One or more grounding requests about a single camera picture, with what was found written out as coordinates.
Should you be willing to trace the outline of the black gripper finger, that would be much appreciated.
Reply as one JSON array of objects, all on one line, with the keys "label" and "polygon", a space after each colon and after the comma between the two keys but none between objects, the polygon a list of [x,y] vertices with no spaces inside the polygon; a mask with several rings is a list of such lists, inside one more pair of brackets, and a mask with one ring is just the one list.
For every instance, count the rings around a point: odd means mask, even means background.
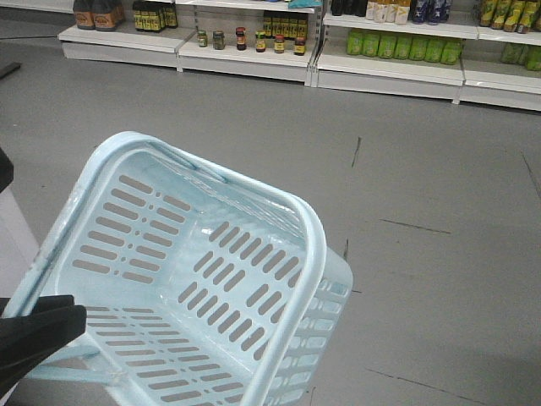
[{"label": "black gripper finger", "polygon": [[84,321],[1,321],[1,393],[84,332]]},{"label": "black gripper finger", "polygon": [[73,295],[42,296],[29,315],[1,318],[1,338],[75,338],[86,330],[86,308]]}]

